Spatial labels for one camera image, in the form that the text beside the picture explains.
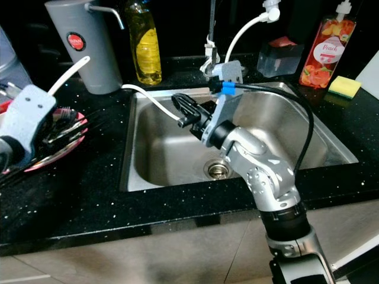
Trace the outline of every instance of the yellow dish soap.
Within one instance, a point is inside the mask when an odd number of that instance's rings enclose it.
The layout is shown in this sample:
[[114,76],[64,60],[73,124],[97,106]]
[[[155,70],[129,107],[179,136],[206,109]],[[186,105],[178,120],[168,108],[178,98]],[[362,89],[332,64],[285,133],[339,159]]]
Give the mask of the yellow dish soap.
[[130,47],[138,81],[156,85],[162,81],[159,46],[147,0],[129,0],[125,13],[130,31]]

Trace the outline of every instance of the yellow sponge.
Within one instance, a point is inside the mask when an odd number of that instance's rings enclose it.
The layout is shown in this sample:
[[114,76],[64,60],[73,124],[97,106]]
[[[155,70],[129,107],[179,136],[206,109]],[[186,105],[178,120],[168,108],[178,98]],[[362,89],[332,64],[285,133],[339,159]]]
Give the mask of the yellow sponge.
[[337,78],[330,84],[329,92],[352,99],[358,92],[361,85],[362,83],[355,80],[337,76]]

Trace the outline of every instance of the white tube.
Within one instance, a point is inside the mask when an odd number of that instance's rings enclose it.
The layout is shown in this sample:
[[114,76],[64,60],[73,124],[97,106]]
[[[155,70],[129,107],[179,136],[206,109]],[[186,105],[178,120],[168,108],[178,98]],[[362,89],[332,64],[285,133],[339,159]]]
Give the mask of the white tube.
[[61,77],[54,83],[54,85],[47,92],[49,95],[53,96],[56,91],[72,76],[74,75],[80,68],[86,65],[90,61],[89,56],[85,56],[81,58],[78,62],[76,62],[73,66],[71,66]]
[[171,113],[168,109],[166,109],[163,105],[161,105],[155,98],[153,98],[148,92],[146,92],[141,87],[138,87],[136,85],[131,84],[125,84],[121,86],[121,89],[133,89],[138,92],[140,92],[142,95],[147,97],[153,104],[155,104],[161,111],[163,111],[166,115],[171,117],[173,120],[179,120],[179,117],[177,117],[175,114]]
[[225,56],[225,63],[229,62],[230,55],[232,54],[233,48],[235,47],[237,41],[243,35],[243,33],[245,31],[247,31],[251,26],[255,25],[257,22],[264,22],[264,21],[267,21],[267,19],[268,19],[268,13],[264,12],[261,15],[259,15],[258,17],[256,17],[256,18],[252,19],[251,21],[249,21],[246,25],[244,25],[239,30],[239,32],[235,35],[234,39],[232,40],[232,43],[230,43],[229,48],[227,49],[227,53],[226,53],[226,56]]

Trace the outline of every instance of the red logo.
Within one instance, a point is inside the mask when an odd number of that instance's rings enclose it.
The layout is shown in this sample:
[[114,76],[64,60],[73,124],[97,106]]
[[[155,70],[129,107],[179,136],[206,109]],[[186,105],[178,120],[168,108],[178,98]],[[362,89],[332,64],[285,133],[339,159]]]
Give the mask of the red logo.
[[85,48],[85,40],[80,34],[68,33],[67,41],[76,51],[82,51]]

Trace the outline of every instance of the dish soap bottle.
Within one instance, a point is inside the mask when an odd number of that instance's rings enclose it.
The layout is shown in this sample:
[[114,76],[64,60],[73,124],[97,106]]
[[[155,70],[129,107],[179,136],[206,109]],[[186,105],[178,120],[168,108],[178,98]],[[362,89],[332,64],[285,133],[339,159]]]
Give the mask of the dish soap bottle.
[[162,81],[162,71],[156,28],[147,2],[148,0],[128,0],[125,13],[138,81],[156,85]]
[[351,4],[345,0],[337,6],[336,16],[323,19],[301,73],[300,84],[327,87],[356,26],[355,20],[346,18],[350,10]]

